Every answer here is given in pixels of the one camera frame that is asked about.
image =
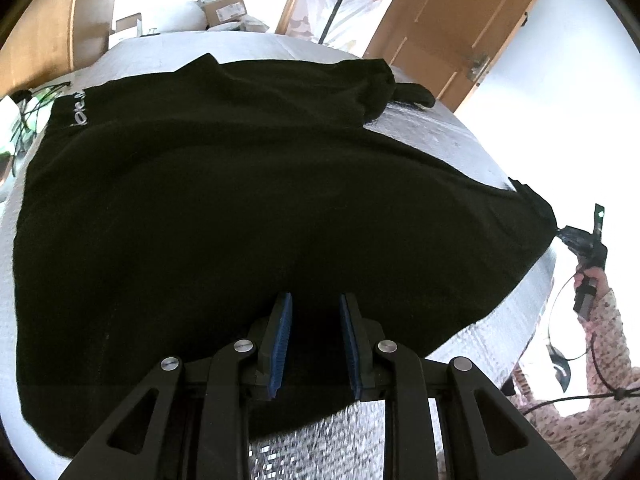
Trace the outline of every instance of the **pink patterned sleeve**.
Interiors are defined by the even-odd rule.
[[[580,323],[586,332],[587,346],[591,345],[591,337],[595,335],[593,350],[598,368],[604,379],[613,388],[632,384],[637,379],[638,371],[631,367],[631,358],[629,357],[629,349],[626,346],[622,318],[620,317],[620,311],[616,307],[616,297],[613,294],[613,290],[609,290],[593,308],[591,320],[581,320]],[[598,377],[591,351],[587,354],[587,386],[590,395],[609,392]],[[592,399],[590,408],[595,408],[602,400]]]
[[[513,380],[517,386],[518,395],[511,402],[521,413],[526,412],[529,408],[533,408],[540,402],[533,396],[527,378],[520,368],[520,365],[516,365],[513,369]],[[553,439],[553,437],[558,434],[558,425],[562,419],[560,413],[552,404],[537,408],[529,413],[529,415],[525,415],[525,418],[547,441]]]

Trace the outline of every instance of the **door handle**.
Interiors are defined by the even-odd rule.
[[[466,78],[468,78],[469,81],[475,83],[482,75],[482,72],[484,72],[489,66],[491,57],[488,54],[481,54],[471,61],[473,62],[473,64],[471,65],[469,72],[467,72]]]

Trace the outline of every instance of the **blue gripper pad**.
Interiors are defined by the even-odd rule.
[[[282,375],[284,373],[284,363],[287,357],[287,346],[289,345],[289,334],[291,333],[292,304],[291,294],[284,294],[282,300],[282,312],[278,331],[276,332],[273,351],[271,352],[271,377],[267,386],[267,391],[271,399],[276,396],[276,392],[282,386]]]
[[[344,295],[340,297],[340,325],[342,327],[342,339],[344,340],[344,349],[347,357],[347,368],[349,371],[349,382],[353,397],[360,400],[362,395],[362,380],[360,378],[360,355],[358,353],[358,345],[356,336],[351,323],[351,316],[347,301]]]

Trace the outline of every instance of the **bubble wrap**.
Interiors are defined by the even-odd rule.
[[[385,402],[356,403],[294,433],[250,445],[252,480],[382,478]]]

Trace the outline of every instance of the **person's arm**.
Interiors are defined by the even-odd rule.
[[[584,274],[576,274],[575,286],[582,283],[584,276],[595,278],[597,281],[590,320],[580,320],[586,333],[587,347],[590,347],[591,339],[595,336],[593,353],[604,379],[613,388],[629,386],[634,382],[634,370],[631,367],[631,358],[626,346],[622,318],[616,307],[616,297],[613,290],[609,288],[607,276],[602,269],[594,267],[585,270]],[[608,388],[598,376],[591,350],[587,353],[587,386],[590,395],[609,393]],[[591,399],[591,408],[601,402],[602,399]]]
[[[520,365],[516,365],[513,369],[513,381],[519,392],[514,405],[520,413],[525,413],[527,410],[535,407],[541,402],[533,395],[531,388],[529,387],[529,382],[520,368]],[[536,428],[536,431],[549,442],[558,434],[558,424],[560,423],[562,416],[558,410],[556,410],[556,407],[550,404],[533,410],[528,415],[525,415],[525,418],[534,428]]]

